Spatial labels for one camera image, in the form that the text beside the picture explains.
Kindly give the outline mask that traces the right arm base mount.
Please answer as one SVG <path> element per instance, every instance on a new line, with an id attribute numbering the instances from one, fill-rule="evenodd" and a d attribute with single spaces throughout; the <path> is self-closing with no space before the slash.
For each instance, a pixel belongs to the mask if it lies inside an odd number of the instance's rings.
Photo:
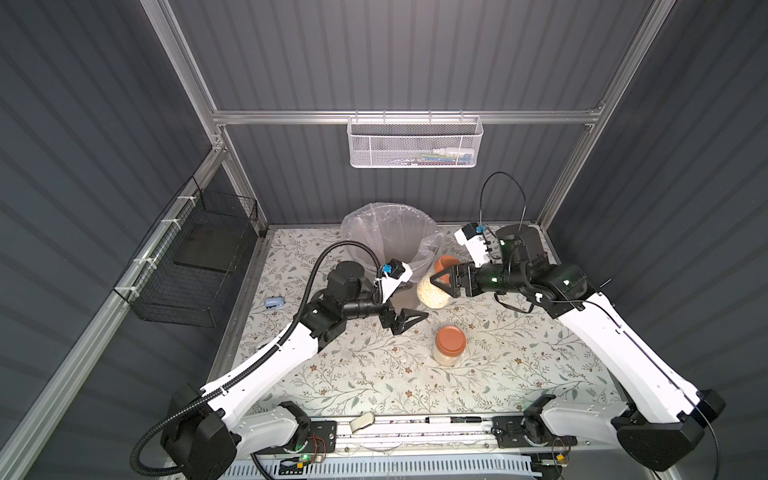
<path id="1" fill-rule="evenodd" d="M 566 447 L 578 444 L 575 436 L 556 436 L 541 422 L 524 415 L 502 415 L 491 419 L 491 434 L 499 448 Z"/>

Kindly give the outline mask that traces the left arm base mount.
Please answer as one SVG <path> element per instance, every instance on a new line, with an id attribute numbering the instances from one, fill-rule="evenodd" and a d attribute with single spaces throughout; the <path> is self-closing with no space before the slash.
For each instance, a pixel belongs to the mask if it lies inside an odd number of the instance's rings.
<path id="1" fill-rule="evenodd" d="M 265 448 L 257 451 L 257 454 L 308 455 L 309 459 L 312 459 L 321 454 L 333 453 L 338 436 L 337 430 L 338 423 L 336 421 L 312 420 L 306 429 L 301 427 L 299 432 L 290 438 L 285 445 Z"/>

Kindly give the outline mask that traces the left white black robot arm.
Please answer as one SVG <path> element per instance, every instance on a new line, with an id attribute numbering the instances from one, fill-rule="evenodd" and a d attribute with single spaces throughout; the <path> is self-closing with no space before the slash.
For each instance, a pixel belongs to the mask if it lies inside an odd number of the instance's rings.
<path id="1" fill-rule="evenodd" d="M 411 267 L 392 259 L 366 285 L 363 266 L 338 263 L 279 336 L 237 368 L 198 390 L 174 395 L 171 412 L 189 407 L 165 426 L 160 443 L 188 479 L 217 479 L 235 458 L 265 449 L 301 450 L 310 434 L 309 416 L 294 402 L 283 401 L 251 421 L 244 416 L 297 366 L 320 353 L 345 332 L 350 320 L 378 317 L 383 328 L 399 335 L 427 318 L 416 310 L 396 310 L 390 300 L 413 275 Z"/>

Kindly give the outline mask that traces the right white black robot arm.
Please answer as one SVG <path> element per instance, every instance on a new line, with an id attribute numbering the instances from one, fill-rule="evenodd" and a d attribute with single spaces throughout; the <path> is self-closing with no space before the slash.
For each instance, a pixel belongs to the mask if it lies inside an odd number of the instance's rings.
<path id="1" fill-rule="evenodd" d="M 436 270 L 432 285 L 453 298 L 522 295 L 576 334 L 624 391 L 621 400 L 602 407 L 541 395 L 524 410 L 516 429 L 529 444 L 550 446 L 562 437 L 596 440 L 662 472 L 714 431 L 724 399 L 669 367 L 580 267 L 551 263 L 535 230 L 518 224 L 492 231 L 470 223 L 456 231 L 455 239 L 471 259 Z"/>

